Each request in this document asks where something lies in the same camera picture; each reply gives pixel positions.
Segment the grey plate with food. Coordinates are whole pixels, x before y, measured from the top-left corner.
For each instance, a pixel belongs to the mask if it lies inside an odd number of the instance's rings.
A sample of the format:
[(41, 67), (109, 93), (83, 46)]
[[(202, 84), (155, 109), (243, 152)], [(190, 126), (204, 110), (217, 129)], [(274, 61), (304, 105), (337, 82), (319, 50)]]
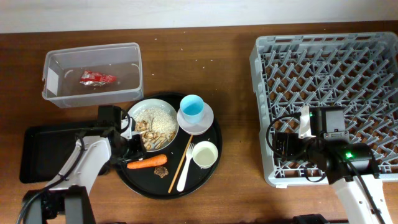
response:
[(166, 148), (177, 136), (177, 112), (174, 107), (159, 99), (148, 99), (136, 103), (127, 112), (136, 122), (133, 131), (140, 132), (147, 152)]

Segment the white plastic fork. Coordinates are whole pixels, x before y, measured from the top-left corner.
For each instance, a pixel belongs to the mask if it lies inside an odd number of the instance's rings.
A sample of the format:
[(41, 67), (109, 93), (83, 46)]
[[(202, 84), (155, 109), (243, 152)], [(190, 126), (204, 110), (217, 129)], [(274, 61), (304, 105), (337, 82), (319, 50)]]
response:
[(178, 180), (177, 183), (177, 190), (179, 192), (182, 192), (185, 188), (185, 184), (187, 181), (187, 175), (188, 175), (188, 170), (189, 170), (189, 166), (190, 166), (190, 161), (192, 160), (192, 153), (193, 153), (193, 149), (195, 147), (194, 143), (191, 143), (187, 149), (186, 155), (185, 155), (185, 163), (184, 163), (184, 167), (182, 170), (182, 173), (180, 175), (180, 178)]

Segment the red snack wrapper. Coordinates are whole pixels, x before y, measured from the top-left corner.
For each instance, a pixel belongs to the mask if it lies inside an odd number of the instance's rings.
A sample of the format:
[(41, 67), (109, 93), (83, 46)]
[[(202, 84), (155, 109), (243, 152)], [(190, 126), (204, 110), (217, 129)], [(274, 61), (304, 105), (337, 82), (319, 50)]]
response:
[(85, 70), (80, 78), (80, 83), (86, 86), (103, 86), (114, 83), (117, 78), (100, 72)]

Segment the small white cup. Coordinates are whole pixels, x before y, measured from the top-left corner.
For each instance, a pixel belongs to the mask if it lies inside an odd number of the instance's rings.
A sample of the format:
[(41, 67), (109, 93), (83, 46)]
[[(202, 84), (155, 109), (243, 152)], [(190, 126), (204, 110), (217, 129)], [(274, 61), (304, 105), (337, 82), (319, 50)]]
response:
[(198, 167), (208, 169), (218, 159), (218, 148), (212, 142), (202, 141), (194, 146), (192, 156)]

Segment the blue plastic cup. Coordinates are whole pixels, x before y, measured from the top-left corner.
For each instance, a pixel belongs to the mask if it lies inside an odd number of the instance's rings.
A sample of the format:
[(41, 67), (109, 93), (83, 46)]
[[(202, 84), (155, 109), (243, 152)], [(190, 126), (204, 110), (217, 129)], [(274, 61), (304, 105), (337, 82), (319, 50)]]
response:
[(191, 124), (199, 123), (203, 118), (205, 103), (198, 95), (187, 95), (180, 102), (184, 119)]

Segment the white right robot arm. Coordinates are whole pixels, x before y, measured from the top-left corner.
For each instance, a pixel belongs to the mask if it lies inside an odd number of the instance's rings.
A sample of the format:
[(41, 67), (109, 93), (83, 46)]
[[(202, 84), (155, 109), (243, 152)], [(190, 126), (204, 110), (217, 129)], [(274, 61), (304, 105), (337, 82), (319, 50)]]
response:
[(392, 223), (378, 164), (367, 144), (351, 144), (346, 131), (303, 139), (298, 134), (275, 133), (267, 143), (282, 159), (303, 157), (322, 170), (350, 223)]

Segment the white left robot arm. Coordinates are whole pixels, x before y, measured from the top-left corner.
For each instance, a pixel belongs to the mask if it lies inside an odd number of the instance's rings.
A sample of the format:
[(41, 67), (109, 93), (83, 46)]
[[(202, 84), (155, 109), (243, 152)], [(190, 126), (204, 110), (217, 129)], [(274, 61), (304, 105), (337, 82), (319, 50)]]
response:
[(100, 135), (78, 134), (75, 149), (58, 174), (42, 189), (30, 190), (23, 199), (17, 223), (47, 223), (65, 215), (67, 223), (95, 223), (90, 190), (108, 162), (136, 158), (143, 151), (140, 132), (119, 134), (103, 130)]

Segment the grey dishwasher rack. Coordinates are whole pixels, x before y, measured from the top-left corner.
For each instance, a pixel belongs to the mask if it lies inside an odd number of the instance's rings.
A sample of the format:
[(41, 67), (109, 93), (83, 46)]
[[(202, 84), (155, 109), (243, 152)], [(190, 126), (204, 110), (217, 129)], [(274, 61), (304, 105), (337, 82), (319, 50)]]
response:
[(340, 106), (353, 143), (368, 144), (385, 182), (397, 180), (397, 36), (392, 32), (262, 36), (249, 57), (265, 181), (324, 185), (321, 170), (283, 161), (274, 132), (296, 133), (303, 106)]

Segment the orange carrot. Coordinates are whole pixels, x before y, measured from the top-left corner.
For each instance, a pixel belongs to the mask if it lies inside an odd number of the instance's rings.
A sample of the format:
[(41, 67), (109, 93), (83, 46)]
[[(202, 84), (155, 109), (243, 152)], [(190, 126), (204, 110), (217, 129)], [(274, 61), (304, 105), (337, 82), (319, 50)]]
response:
[(167, 156), (159, 154), (157, 156), (144, 159), (141, 161), (134, 161), (127, 164), (128, 169), (142, 169), (147, 167), (157, 167), (167, 163)]

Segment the brown food scrap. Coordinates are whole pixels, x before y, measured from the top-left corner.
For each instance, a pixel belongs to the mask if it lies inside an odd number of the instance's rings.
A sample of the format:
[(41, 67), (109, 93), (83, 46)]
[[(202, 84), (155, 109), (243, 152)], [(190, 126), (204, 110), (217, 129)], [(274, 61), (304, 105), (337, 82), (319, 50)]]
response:
[(165, 176), (167, 176), (169, 174), (168, 170), (166, 167), (164, 166), (157, 166), (154, 169), (154, 174), (158, 175), (160, 178), (164, 178)]

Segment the round black tray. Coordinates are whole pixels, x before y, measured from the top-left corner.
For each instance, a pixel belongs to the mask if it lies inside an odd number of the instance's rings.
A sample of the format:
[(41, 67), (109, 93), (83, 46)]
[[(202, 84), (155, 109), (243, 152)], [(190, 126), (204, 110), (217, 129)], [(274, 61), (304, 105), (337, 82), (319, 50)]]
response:
[[(148, 99), (164, 100), (171, 104), (174, 109), (179, 109), (180, 100), (186, 96), (183, 93), (177, 92), (163, 92), (155, 95), (147, 96), (142, 102)], [(174, 179), (177, 167), (180, 164), (180, 160), (183, 156), (183, 152), (187, 146), (190, 135), (179, 129), (177, 136), (173, 142), (165, 149), (158, 152), (147, 152), (147, 157), (157, 156), (158, 154), (165, 154), (167, 156), (167, 163), (163, 166), (168, 170), (169, 174), (161, 178), (159, 175), (154, 173), (155, 167), (147, 167), (142, 169), (128, 169), (127, 163), (113, 165), (116, 173), (121, 180), (133, 191), (141, 194), (148, 198), (153, 199), (175, 199), (186, 196), (204, 185), (215, 172), (222, 154), (223, 140), (222, 133), (219, 123), (216, 118), (213, 120), (211, 127), (204, 133), (192, 138), (191, 143), (197, 144), (202, 141), (212, 142), (218, 150), (218, 158), (216, 162), (207, 169), (202, 169), (196, 165), (193, 160), (190, 162), (187, 174), (187, 180), (184, 190), (179, 192), (176, 189), (179, 177), (182, 174), (182, 169), (185, 164), (185, 160), (182, 163), (178, 176), (175, 179), (173, 189), (168, 193), (172, 180)]]

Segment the wooden chopstick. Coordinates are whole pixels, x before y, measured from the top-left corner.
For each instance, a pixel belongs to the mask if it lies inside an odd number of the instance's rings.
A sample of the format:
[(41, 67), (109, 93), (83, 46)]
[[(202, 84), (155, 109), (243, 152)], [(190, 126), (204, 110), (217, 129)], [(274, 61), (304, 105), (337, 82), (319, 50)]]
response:
[(175, 175), (174, 175), (174, 177), (173, 177), (173, 179), (172, 179), (172, 182), (171, 182), (171, 184), (170, 184), (170, 187), (169, 187), (169, 189), (168, 189), (168, 191), (167, 191), (168, 194), (171, 193), (171, 191), (172, 191), (172, 189), (173, 189), (173, 187), (174, 187), (175, 181), (176, 181), (176, 179), (177, 179), (178, 173), (180, 172), (181, 166), (182, 166), (182, 164), (183, 164), (183, 162), (184, 162), (184, 160), (185, 160), (185, 156), (186, 156), (186, 153), (187, 153), (187, 151), (188, 151), (188, 148), (189, 148), (189, 146), (190, 146), (190, 144), (191, 144), (192, 139), (193, 139), (193, 135), (190, 135), (190, 138), (189, 138), (189, 140), (188, 140), (188, 142), (187, 142), (187, 145), (186, 145), (186, 147), (185, 147), (185, 150), (184, 150), (184, 152), (183, 152), (183, 154), (182, 154), (182, 156), (181, 156), (181, 159), (180, 159), (180, 162), (179, 162), (179, 164), (178, 164), (178, 167), (177, 167), (177, 169), (176, 169), (176, 171), (175, 171)]

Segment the black rectangular tray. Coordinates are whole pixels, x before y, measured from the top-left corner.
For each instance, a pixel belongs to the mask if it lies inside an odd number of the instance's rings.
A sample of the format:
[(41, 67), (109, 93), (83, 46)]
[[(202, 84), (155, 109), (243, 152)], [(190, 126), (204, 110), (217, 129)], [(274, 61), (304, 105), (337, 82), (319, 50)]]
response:
[(24, 184), (52, 180), (75, 149), (75, 136), (99, 136), (95, 121), (29, 127), (24, 134), (19, 180)]

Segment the clear plastic bin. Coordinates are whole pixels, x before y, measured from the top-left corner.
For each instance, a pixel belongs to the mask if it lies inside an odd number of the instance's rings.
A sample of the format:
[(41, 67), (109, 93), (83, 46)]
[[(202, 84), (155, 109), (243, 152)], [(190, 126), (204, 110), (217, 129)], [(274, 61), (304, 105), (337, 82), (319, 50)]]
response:
[(95, 45), (47, 53), (43, 99), (60, 108), (115, 104), (144, 96), (137, 43)]

